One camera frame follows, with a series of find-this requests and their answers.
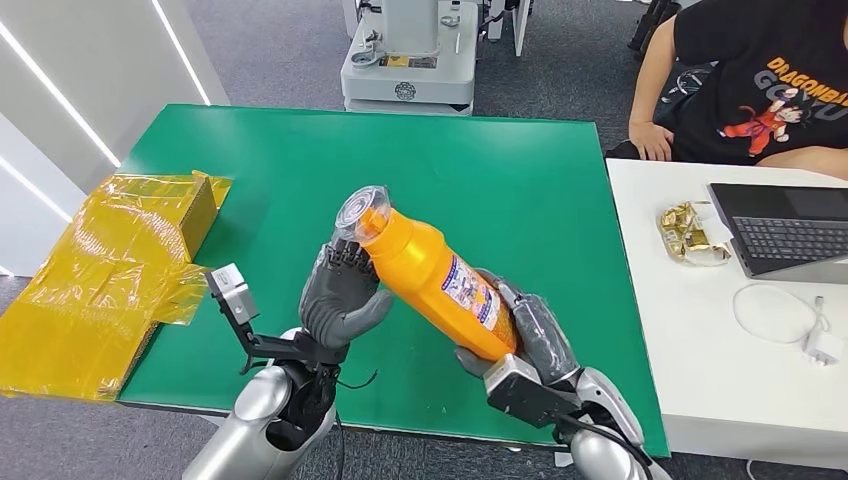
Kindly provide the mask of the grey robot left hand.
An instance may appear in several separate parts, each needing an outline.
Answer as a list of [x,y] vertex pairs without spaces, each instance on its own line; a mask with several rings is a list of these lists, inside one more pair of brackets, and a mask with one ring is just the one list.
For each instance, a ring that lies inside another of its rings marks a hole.
[[303,328],[323,347],[340,349],[387,316],[394,296],[380,287],[373,262],[359,243],[334,236],[319,250],[303,288]]

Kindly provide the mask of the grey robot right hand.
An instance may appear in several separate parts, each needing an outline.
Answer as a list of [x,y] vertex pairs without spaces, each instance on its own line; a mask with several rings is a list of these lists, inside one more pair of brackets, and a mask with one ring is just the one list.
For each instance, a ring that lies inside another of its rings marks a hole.
[[519,334],[519,344],[515,354],[508,354],[496,362],[480,358],[464,347],[456,347],[454,355],[462,368],[482,379],[487,390],[509,377],[517,377],[574,394],[581,367],[547,302],[486,269],[477,272],[504,300],[512,325]]

